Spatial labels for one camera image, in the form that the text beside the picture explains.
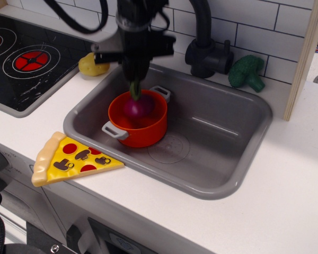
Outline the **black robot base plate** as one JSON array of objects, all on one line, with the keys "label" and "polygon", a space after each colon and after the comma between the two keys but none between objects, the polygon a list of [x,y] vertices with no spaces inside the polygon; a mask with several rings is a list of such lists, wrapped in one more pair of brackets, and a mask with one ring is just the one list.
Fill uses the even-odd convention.
[{"label": "black robot base plate", "polygon": [[26,244],[4,243],[2,232],[6,233],[6,230],[0,228],[0,253],[75,253],[29,222],[26,224]]}]

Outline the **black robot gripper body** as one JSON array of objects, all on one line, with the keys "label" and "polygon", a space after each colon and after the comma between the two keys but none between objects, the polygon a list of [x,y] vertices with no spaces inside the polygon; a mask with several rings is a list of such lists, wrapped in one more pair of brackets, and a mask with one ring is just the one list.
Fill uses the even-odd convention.
[{"label": "black robot gripper body", "polygon": [[172,55],[176,38],[163,30],[152,30],[151,22],[151,19],[133,22],[117,15],[117,31],[91,46],[95,62],[122,62],[126,59],[151,61],[154,57]]}]

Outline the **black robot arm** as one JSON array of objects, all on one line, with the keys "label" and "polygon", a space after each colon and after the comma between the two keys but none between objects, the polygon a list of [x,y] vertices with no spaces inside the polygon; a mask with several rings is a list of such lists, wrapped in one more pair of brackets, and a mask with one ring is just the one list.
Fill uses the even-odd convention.
[{"label": "black robot arm", "polygon": [[164,30],[153,30],[152,19],[160,14],[168,1],[117,1],[117,31],[95,43],[91,50],[95,63],[118,62],[128,81],[141,81],[154,57],[174,54],[175,37]]}]

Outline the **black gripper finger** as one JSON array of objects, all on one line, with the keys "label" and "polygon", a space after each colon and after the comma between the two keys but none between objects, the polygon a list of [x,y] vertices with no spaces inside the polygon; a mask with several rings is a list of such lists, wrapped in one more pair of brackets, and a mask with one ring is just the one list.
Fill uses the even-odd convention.
[{"label": "black gripper finger", "polygon": [[121,65],[122,65],[124,77],[128,81],[134,81],[135,73],[136,73],[135,62],[132,60],[123,60]]},{"label": "black gripper finger", "polygon": [[145,79],[147,72],[149,70],[150,60],[140,59],[136,63],[136,77],[139,81]]}]

